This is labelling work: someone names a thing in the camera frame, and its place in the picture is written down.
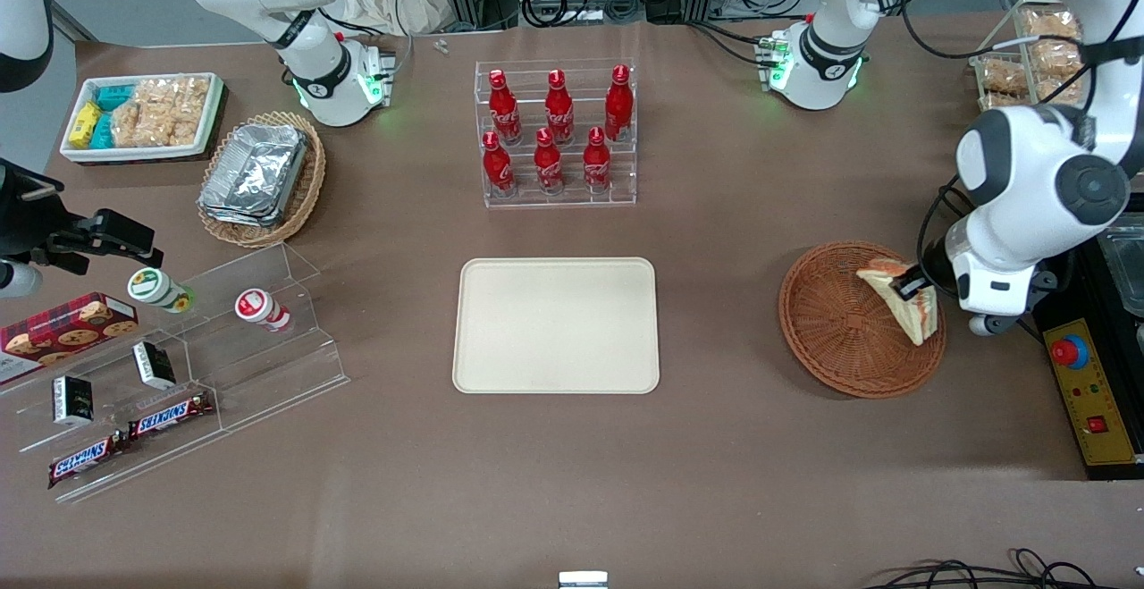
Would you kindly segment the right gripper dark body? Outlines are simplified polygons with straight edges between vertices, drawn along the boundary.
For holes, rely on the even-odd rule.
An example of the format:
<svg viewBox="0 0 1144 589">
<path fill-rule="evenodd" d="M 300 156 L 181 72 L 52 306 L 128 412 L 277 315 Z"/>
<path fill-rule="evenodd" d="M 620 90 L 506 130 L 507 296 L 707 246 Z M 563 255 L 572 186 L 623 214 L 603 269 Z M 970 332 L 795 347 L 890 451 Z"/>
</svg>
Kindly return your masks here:
<svg viewBox="0 0 1144 589">
<path fill-rule="evenodd" d="M 37 249 L 67 226 L 59 198 L 63 184 L 17 164 L 1 161 L 1 255 L 17 257 Z"/>
</svg>

